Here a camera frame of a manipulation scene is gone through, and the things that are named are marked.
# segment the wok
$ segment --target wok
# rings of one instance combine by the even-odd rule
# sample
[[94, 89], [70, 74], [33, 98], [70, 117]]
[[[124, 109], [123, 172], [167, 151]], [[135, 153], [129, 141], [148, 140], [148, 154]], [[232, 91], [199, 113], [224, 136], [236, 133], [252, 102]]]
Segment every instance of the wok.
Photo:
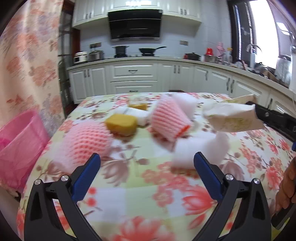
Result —
[[140, 48], [140, 52], [141, 53], [154, 53], [157, 49], [162, 49], [162, 48], [166, 48], [166, 46], [162, 46], [159, 48]]

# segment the crumpled paper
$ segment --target crumpled paper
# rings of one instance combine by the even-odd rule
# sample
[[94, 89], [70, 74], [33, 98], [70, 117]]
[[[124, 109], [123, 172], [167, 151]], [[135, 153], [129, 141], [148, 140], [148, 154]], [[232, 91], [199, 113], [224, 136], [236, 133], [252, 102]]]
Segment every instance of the crumpled paper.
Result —
[[248, 101], [257, 102], [255, 95], [241, 96], [203, 107], [203, 117], [216, 131], [240, 132], [263, 129], [257, 118], [255, 105], [246, 105]]

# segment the human hand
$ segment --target human hand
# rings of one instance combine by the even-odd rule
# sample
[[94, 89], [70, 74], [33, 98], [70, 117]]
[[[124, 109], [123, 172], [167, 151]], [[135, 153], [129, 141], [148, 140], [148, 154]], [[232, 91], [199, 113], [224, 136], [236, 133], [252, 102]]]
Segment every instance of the human hand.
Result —
[[286, 209], [290, 202], [296, 203], [295, 183], [296, 178], [296, 157], [293, 158], [290, 165], [284, 173], [284, 178], [280, 184], [280, 189], [276, 194], [276, 211], [282, 208]]

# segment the yellow sponge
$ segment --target yellow sponge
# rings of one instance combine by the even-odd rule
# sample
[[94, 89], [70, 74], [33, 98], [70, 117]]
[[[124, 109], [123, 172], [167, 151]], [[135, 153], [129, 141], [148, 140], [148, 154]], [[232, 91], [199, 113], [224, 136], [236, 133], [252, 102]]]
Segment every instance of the yellow sponge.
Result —
[[147, 104], [143, 103], [143, 104], [129, 104], [128, 105], [131, 108], [136, 108], [136, 109], [140, 109], [140, 110], [147, 110]]
[[132, 115], [113, 114], [105, 124], [112, 133], [122, 136], [133, 135], [137, 130], [137, 118]]

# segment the wall outlet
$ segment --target wall outlet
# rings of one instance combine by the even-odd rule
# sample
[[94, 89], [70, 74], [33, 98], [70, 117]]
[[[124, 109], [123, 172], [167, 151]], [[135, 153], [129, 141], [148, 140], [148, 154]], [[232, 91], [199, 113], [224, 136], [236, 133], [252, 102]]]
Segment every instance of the wall outlet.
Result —
[[181, 44], [181, 45], [188, 46], [188, 42], [187, 42], [187, 41], [182, 41], [182, 40], [180, 40], [180, 44]]
[[90, 45], [89, 45], [89, 47], [90, 47], [91, 49], [99, 48], [99, 47], [101, 47], [101, 46], [102, 46], [102, 43], [95, 43], [95, 44], [90, 44]]

